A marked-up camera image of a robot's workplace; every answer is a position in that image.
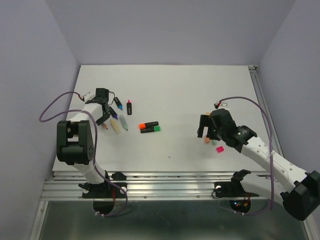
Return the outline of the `black highlighter purple tip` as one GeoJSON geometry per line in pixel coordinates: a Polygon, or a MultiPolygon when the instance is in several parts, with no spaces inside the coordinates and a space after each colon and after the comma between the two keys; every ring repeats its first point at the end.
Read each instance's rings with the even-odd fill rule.
{"type": "Polygon", "coordinates": [[[109,107],[109,113],[114,119],[118,120],[118,114],[115,112],[115,110],[111,106],[109,107]]]}

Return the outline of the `pastel yellow highlighter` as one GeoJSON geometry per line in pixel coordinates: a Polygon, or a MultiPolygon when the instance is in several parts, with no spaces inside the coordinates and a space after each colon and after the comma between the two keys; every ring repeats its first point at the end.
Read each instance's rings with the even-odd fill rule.
{"type": "Polygon", "coordinates": [[[112,129],[114,130],[115,134],[118,136],[121,134],[121,130],[119,128],[119,126],[117,125],[117,122],[113,119],[110,120],[110,125],[112,127],[112,129]]]}

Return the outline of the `black highlighter blue tip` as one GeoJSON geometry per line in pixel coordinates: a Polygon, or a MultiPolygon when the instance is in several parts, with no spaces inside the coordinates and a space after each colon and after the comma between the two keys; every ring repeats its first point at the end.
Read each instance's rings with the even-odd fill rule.
{"type": "Polygon", "coordinates": [[[114,97],[113,100],[114,100],[115,104],[117,105],[117,107],[120,110],[123,110],[123,105],[122,105],[121,101],[119,100],[119,98],[118,97],[114,97]]]}

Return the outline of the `pastel orange pen cap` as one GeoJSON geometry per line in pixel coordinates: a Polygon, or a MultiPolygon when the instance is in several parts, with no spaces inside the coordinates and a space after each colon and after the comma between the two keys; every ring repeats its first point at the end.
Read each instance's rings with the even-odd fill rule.
{"type": "Polygon", "coordinates": [[[205,142],[206,144],[209,144],[209,143],[210,143],[210,139],[205,136],[205,137],[204,137],[204,142],[205,142]]]}

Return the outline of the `pastel green highlighter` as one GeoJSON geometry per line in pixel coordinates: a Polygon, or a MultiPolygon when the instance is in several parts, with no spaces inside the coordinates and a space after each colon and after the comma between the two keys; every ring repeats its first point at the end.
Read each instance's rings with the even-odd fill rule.
{"type": "Polygon", "coordinates": [[[126,121],[125,116],[124,116],[123,114],[120,114],[120,115],[118,116],[118,118],[119,118],[119,120],[120,120],[120,123],[121,123],[122,127],[123,127],[126,131],[128,131],[128,130],[129,130],[129,127],[128,127],[128,123],[127,123],[127,121],[126,121]]]}

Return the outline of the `pink pen cap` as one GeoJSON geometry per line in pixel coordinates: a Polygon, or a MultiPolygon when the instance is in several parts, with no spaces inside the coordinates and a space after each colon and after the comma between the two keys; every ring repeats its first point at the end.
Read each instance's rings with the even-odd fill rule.
{"type": "Polygon", "coordinates": [[[216,148],[216,151],[217,151],[218,153],[222,153],[224,150],[225,150],[225,149],[224,149],[223,146],[219,146],[219,147],[216,148]]]}

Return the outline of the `black highlighter pink tip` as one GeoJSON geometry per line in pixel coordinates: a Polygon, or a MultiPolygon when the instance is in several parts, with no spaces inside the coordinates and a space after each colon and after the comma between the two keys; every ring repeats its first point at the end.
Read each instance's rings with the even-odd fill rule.
{"type": "Polygon", "coordinates": [[[126,103],[126,109],[127,109],[127,114],[129,116],[132,115],[132,103],[130,100],[128,100],[126,103]]]}

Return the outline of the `black highlighter orange cap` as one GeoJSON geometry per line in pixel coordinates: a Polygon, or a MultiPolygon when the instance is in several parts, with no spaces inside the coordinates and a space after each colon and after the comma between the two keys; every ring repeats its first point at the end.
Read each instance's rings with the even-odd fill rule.
{"type": "Polygon", "coordinates": [[[159,125],[158,121],[152,121],[152,122],[140,123],[138,127],[140,130],[143,130],[146,128],[156,127],[158,125],[159,125]]]}

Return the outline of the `black highlighter green cap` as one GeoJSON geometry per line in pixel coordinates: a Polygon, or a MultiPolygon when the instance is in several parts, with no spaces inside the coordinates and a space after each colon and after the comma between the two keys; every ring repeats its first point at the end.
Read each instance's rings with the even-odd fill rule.
{"type": "Polygon", "coordinates": [[[146,127],[144,129],[140,130],[141,134],[145,134],[145,133],[153,133],[153,132],[160,132],[161,131],[161,127],[158,126],[152,126],[152,127],[146,127]]]}

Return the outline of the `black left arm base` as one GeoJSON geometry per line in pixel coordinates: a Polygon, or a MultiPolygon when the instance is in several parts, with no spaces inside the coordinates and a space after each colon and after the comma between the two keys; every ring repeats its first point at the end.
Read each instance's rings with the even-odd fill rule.
{"type": "MultiPolygon", "coordinates": [[[[115,183],[120,188],[127,188],[127,176],[122,172],[115,172],[111,175],[111,179],[118,181],[115,183]]],[[[110,185],[106,181],[100,184],[79,183],[78,186],[82,189],[82,198],[84,199],[124,199],[123,190],[110,185]]]]}

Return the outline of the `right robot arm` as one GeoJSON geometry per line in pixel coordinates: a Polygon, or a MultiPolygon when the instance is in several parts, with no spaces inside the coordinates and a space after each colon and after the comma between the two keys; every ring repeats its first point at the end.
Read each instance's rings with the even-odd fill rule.
{"type": "Polygon", "coordinates": [[[320,174],[306,170],[286,160],[249,127],[237,126],[230,112],[224,108],[202,114],[197,130],[201,138],[204,129],[211,140],[223,141],[228,147],[270,171],[269,178],[258,177],[249,170],[236,172],[230,180],[235,195],[256,194],[281,204],[286,212],[304,221],[320,205],[320,174]]]}

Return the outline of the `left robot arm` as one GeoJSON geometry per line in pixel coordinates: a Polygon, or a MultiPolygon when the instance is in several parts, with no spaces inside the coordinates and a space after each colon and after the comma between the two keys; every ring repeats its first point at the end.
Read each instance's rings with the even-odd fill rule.
{"type": "Polygon", "coordinates": [[[85,96],[83,109],[69,120],[59,121],[56,135],[57,159],[77,169],[100,197],[111,193],[111,184],[105,181],[106,172],[94,161],[92,133],[111,116],[109,93],[106,88],[97,88],[95,94],[85,96]]]}

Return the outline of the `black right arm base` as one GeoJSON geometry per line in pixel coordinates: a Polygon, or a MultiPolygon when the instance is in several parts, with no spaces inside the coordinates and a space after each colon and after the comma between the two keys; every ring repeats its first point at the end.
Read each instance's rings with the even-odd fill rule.
{"type": "Polygon", "coordinates": [[[220,198],[244,198],[244,197],[259,197],[260,195],[253,192],[246,192],[239,183],[232,181],[217,181],[214,183],[214,188],[211,193],[214,199],[220,198]]]}

